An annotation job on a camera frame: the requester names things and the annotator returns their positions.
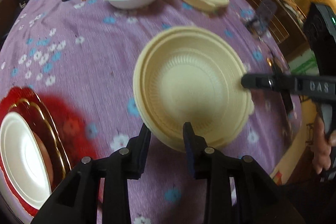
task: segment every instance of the metal screw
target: metal screw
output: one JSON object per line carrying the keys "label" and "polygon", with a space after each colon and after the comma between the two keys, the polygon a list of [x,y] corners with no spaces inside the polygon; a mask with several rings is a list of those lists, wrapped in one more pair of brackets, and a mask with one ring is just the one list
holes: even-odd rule
{"label": "metal screw", "polygon": [[215,150],[212,147],[207,147],[206,149],[204,149],[204,152],[207,154],[212,154],[215,152]]}
{"label": "metal screw", "polygon": [[84,164],[88,164],[90,161],[91,161],[91,158],[88,157],[88,156],[82,158],[82,163],[84,163]]}
{"label": "metal screw", "polygon": [[243,157],[243,161],[249,164],[250,162],[253,162],[253,158],[251,156],[246,155]]}
{"label": "metal screw", "polygon": [[126,147],[119,150],[119,153],[122,154],[122,155],[126,155],[126,154],[128,154],[128,152],[129,152],[129,150]]}

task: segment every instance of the wooden cabinet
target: wooden cabinet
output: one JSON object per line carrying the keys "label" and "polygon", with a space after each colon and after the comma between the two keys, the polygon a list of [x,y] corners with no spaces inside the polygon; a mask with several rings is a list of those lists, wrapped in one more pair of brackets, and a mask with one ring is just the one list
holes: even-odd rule
{"label": "wooden cabinet", "polygon": [[[261,0],[246,0],[256,9]],[[310,46],[296,21],[290,16],[279,0],[272,0],[277,5],[277,11],[270,23],[269,31],[285,59],[290,62],[301,55]]]}

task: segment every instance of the purple tablecloth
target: purple tablecloth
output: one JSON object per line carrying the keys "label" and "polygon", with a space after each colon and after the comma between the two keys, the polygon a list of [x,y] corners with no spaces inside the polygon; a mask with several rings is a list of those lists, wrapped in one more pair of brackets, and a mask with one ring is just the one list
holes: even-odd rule
{"label": "purple tablecloth", "polygon": [[[219,16],[199,12],[182,0],[156,0],[130,11],[102,0],[30,0],[0,52],[0,97],[14,85],[28,85],[37,93],[63,98],[83,113],[83,134],[98,157],[106,157],[139,133],[133,69],[143,47],[162,30],[177,25],[206,28],[227,41],[250,72],[271,73],[265,43],[284,63],[269,32],[262,43],[244,27],[241,17],[252,14],[245,0],[230,0]],[[290,144],[287,117],[279,94],[253,91],[252,99],[254,114],[222,151],[232,157],[249,154],[270,173]],[[292,127],[297,131],[298,97],[293,103]],[[134,224],[202,223],[205,181],[193,180],[185,154],[154,135],[142,178],[128,185]]]}

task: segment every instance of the hand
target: hand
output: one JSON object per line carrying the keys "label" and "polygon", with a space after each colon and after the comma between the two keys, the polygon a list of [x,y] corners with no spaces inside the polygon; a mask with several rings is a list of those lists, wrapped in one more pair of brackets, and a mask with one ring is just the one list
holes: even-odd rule
{"label": "hand", "polygon": [[313,144],[313,167],[320,174],[322,169],[328,170],[331,166],[331,147],[336,146],[336,131],[333,131],[330,138],[325,138],[324,122],[319,114],[314,122],[314,144]]}

